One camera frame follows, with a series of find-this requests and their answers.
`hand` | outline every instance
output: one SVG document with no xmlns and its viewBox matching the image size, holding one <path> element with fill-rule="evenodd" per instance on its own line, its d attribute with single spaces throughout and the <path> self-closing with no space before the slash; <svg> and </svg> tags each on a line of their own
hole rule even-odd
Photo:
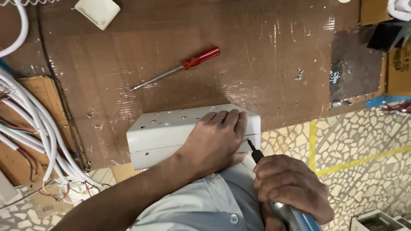
<svg viewBox="0 0 411 231">
<path fill-rule="evenodd" d="M 248 115 L 234 109 L 211 112 L 202 117 L 176 152 L 201 178 L 223 170 L 239 149 L 247 128 Z"/>
<path fill-rule="evenodd" d="M 313 216 L 319 224 L 334 219 L 328 202 L 328 187 L 304 162 L 286 155 L 272 155 L 262 158 L 253 172 L 260 201 L 291 205 Z"/>
</svg>

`white plastic box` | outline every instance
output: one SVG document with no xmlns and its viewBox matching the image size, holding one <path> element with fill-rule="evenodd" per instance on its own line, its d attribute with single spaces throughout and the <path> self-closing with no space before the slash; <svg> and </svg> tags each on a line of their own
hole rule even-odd
<svg viewBox="0 0 411 231">
<path fill-rule="evenodd" d="M 232 109 L 248 113 L 244 141 L 249 138 L 260 149 L 260 116 L 234 104 L 145 113 L 127 132 L 134 169 L 150 168 L 175 153 L 184 144 L 197 121 L 207 113 Z M 243 142 L 237 152 L 249 151 L 251 148 L 247 142 Z"/>
</svg>

